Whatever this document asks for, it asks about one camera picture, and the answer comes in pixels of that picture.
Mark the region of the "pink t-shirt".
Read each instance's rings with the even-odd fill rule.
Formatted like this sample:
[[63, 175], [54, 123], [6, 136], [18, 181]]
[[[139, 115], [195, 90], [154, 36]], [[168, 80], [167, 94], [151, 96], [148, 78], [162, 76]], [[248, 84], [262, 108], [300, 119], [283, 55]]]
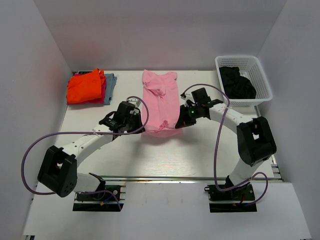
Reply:
[[145, 70], [142, 74], [142, 122], [147, 121], [145, 133], [160, 138], [169, 138], [181, 133], [176, 129], [180, 116], [180, 95], [177, 84], [178, 74], [167, 72], [159, 75]]

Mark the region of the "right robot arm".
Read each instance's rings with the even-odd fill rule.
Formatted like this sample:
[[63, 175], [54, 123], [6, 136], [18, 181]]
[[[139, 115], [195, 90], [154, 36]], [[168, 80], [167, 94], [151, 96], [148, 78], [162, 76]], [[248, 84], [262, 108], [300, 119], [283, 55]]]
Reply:
[[199, 89], [191, 94], [183, 92], [180, 96], [184, 104], [175, 125], [177, 129], [196, 124], [197, 119], [207, 118], [219, 123], [213, 155], [213, 176], [217, 177], [218, 149], [222, 128], [227, 127], [237, 137], [239, 160], [227, 176], [226, 187], [217, 187], [220, 192], [236, 200], [244, 193], [244, 185], [259, 174], [257, 169], [277, 151], [277, 146], [268, 120], [263, 117], [248, 117], [231, 108], [231, 101], [224, 93], [224, 100], [212, 100], [207, 92], [207, 84], [199, 83]]

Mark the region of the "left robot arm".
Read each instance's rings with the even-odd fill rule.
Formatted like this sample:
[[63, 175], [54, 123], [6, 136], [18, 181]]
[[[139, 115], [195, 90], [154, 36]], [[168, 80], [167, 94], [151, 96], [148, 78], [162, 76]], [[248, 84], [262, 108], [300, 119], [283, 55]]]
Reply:
[[105, 180], [94, 173], [79, 173], [78, 167], [118, 137], [145, 131], [140, 104], [137, 98], [122, 101], [117, 110], [108, 113], [91, 132], [64, 146], [51, 146], [44, 155], [37, 180], [61, 198], [71, 192], [90, 194], [96, 200], [103, 198]]

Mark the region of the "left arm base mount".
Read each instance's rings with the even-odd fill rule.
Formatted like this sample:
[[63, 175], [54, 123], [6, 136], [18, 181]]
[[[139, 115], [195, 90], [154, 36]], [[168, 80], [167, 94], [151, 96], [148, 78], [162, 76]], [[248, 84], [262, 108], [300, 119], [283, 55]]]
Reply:
[[74, 212], [120, 212], [125, 204], [125, 185], [106, 185], [106, 192], [95, 194], [76, 193], [73, 208]]

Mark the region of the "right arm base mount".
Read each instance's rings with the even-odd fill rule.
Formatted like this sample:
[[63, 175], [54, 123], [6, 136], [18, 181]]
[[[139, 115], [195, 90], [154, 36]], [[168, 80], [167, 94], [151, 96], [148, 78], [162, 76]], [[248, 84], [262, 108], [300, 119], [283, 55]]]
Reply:
[[257, 212], [256, 200], [251, 183], [230, 190], [219, 191], [214, 184], [207, 185], [210, 213], [254, 213]]

